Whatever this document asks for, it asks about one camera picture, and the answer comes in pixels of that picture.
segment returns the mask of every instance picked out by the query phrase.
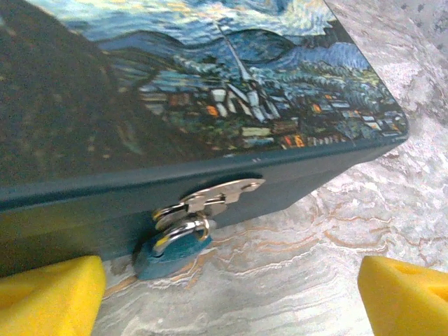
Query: latch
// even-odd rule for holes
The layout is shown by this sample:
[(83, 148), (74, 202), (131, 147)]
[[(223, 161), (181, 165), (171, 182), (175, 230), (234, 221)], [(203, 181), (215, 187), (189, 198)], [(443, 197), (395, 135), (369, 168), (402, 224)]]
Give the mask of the latch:
[(164, 232), (153, 247), (153, 255), (162, 255), (169, 244), (192, 233), (204, 241), (209, 236), (210, 223), (214, 223), (210, 218), (226, 210), (228, 204), (238, 202), (242, 193), (254, 191), (264, 182), (262, 178), (245, 178), (215, 185), (184, 197), (176, 205), (155, 211), (155, 228)]

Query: yellow sponge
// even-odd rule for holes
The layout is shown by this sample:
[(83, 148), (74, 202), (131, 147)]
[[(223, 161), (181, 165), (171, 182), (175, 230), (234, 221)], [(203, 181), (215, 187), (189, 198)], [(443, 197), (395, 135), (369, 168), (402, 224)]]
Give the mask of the yellow sponge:
[(105, 287), (96, 256), (2, 278), (0, 335), (90, 335)]
[(448, 274), (365, 257), (358, 288), (375, 336), (448, 335)]

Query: blue swirling sky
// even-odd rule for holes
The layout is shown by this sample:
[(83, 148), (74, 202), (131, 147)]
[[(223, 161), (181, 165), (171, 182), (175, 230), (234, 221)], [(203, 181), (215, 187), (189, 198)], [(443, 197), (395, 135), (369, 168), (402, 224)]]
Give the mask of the blue swirling sky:
[(29, 0), (86, 38), (110, 39), (138, 30), (184, 44), (207, 43), (225, 32), (266, 29), (282, 36), (323, 34), (334, 20), (323, 0)]

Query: blue padlock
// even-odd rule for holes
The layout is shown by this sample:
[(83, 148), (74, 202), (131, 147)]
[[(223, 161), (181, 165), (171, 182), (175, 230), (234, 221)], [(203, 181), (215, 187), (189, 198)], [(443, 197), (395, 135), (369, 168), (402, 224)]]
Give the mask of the blue padlock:
[(211, 243), (210, 222), (205, 216), (191, 216), (149, 239), (135, 260), (137, 277), (162, 278), (186, 266)]

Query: printed artwork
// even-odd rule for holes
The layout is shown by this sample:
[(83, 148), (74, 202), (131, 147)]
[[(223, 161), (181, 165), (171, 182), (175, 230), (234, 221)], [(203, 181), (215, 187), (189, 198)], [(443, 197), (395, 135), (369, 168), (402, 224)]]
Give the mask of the printed artwork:
[(0, 3), (2, 184), (407, 131), (322, 0)]

